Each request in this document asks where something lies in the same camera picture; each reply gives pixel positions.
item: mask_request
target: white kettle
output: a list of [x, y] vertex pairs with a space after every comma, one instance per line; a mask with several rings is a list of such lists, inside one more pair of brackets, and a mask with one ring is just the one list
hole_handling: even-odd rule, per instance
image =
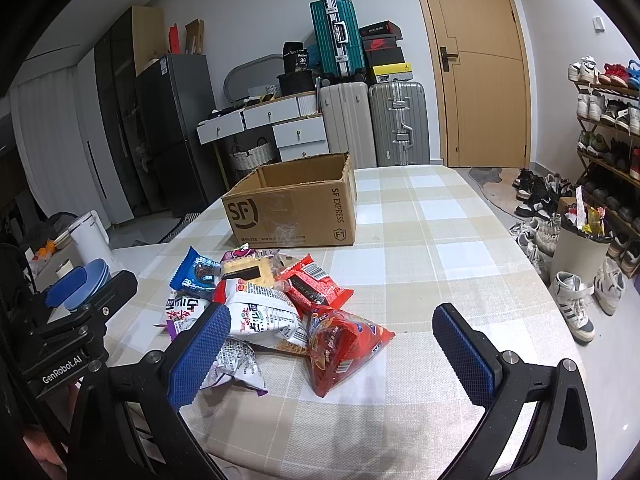
[[121, 268], [111, 253], [109, 247], [109, 235], [104, 230], [98, 213], [89, 213], [77, 218], [67, 229], [71, 239], [76, 243], [78, 253], [84, 265], [98, 258], [102, 258], [111, 272]]

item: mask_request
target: wooden door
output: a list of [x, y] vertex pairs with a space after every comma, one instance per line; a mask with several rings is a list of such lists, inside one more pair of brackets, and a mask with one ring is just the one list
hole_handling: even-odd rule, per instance
[[422, 7], [440, 56], [448, 165], [524, 167], [529, 92], [511, 1], [427, 0]]

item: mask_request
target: blue snack package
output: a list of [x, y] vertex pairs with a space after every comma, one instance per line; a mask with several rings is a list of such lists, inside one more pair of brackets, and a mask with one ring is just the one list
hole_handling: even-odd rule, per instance
[[196, 249], [189, 252], [169, 282], [173, 290], [188, 290], [199, 298], [210, 300], [216, 290], [216, 276], [220, 275], [220, 264], [200, 256]]

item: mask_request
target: wall switch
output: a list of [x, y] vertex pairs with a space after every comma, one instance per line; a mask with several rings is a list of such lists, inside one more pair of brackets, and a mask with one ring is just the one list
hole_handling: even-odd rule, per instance
[[604, 22], [600, 16], [593, 19], [593, 28], [596, 29], [596, 32], [604, 32]]

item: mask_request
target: door frame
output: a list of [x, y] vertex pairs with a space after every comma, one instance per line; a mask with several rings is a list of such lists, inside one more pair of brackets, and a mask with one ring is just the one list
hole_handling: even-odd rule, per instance
[[[528, 168], [531, 165], [531, 83], [529, 79], [529, 62], [527, 51], [525, 48], [524, 35], [522, 32], [522, 24], [520, 23], [520, 15], [516, 8], [515, 0], [509, 0], [511, 10], [518, 29], [518, 40], [520, 41], [520, 52], [522, 54], [522, 65], [524, 68], [525, 81], [525, 106], [526, 106], [526, 156], [524, 166]], [[433, 75], [436, 83], [436, 100], [438, 103], [438, 125], [440, 127], [440, 158], [444, 161], [444, 165], [449, 165], [449, 143], [447, 137], [447, 109], [444, 99], [444, 80], [442, 76], [442, 60], [440, 59], [440, 47], [436, 40], [435, 24], [433, 23], [433, 15], [431, 6], [438, 9], [440, 15], [439, 0], [420, 0], [422, 7], [422, 15], [424, 17], [424, 25], [427, 28], [427, 38], [429, 40], [429, 50], [431, 52], [431, 63], [433, 65]]]

